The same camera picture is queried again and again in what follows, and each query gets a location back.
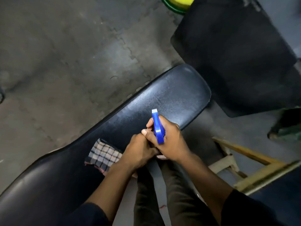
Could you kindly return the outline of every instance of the leg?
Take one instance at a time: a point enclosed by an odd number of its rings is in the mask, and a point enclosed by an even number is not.
[[[137,170],[138,191],[134,206],[134,226],[164,226],[153,178],[146,167]]]
[[[171,160],[157,160],[166,184],[172,226],[218,226],[207,205],[189,187]]]

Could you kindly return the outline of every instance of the person's right hand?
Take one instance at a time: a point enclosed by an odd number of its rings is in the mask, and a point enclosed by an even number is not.
[[[165,129],[164,143],[158,144],[157,138],[152,131],[153,129],[153,118],[150,118],[146,127],[141,133],[146,137],[148,141],[153,143],[156,148],[168,159],[174,160],[180,163],[183,156],[190,152],[179,126],[175,123],[168,121],[165,117],[159,116],[161,124]]]

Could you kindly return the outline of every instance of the black shirt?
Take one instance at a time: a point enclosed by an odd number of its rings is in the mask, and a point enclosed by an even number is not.
[[[109,221],[103,210],[93,203],[81,205],[60,222],[61,226],[107,226]],[[274,212],[266,205],[237,190],[226,199],[222,209],[222,226],[282,225]]]

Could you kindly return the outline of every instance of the checkered cloth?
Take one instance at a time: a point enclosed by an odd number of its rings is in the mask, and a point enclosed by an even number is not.
[[[121,158],[122,154],[98,139],[85,159],[85,165],[94,165],[105,176],[113,163]]]

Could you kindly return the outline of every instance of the forearm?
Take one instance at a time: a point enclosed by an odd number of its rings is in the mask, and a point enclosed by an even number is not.
[[[98,205],[113,223],[126,186],[134,172],[133,166],[123,160],[113,164],[99,187],[86,202]]]
[[[185,154],[179,161],[179,164],[187,171],[194,186],[220,224],[224,202],[233,188],[214,174],[203,161],[193,153]]]

